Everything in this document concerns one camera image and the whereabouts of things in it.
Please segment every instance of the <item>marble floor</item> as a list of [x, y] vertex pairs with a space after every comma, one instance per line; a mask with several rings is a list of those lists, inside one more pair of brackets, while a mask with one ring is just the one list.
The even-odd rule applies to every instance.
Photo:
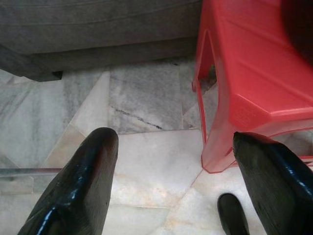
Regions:
[[[103, 234], [223, 235], [217, 198], [232, 192], [251, 234], [264, 235], [239, 169], [201, 168], [193, 67], [193, 57], [167, 59], [66, 71], [44, 83], [0, 70], [0, 168], [63, 167], [92, 130], [111, 127], [119, 155]], [[204, 87], [210, 128], [218, 89], [214, 79]], [[311, 131], [277, 139], [312, 153]], [[0, 234], [18, 232], [52, 178], [0, 178]]]

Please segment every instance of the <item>black rubber boot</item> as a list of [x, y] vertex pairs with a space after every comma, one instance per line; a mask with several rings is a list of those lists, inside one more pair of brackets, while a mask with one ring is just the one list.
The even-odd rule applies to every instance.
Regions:
[[217, 202], [222, 227], [227, 235], [249, 235], [244, 210], [231, 193], [222, 194]]

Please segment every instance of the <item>gray sofa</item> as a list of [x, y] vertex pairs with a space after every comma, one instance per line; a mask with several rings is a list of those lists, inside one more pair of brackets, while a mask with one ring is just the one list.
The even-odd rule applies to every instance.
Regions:
[[47, 81], [191, 54], [200, 13], [201, 0], [0, 0], [0, 69]]

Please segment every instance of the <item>metal rod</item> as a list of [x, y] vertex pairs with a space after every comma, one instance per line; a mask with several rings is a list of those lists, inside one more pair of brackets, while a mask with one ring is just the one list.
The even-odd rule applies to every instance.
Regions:
[[36, 176], [36, 175], [55, 175], [61, 168], [16, 168], [0, 169], [1, 177], [19, 177], [19, 176]]

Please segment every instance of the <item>sofa cushion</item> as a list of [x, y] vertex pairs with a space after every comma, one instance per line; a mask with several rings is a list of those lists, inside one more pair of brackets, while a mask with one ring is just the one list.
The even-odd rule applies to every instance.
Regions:
[[194, 37], [201, 0], [3, 0], [0, 44], [22, 54]]

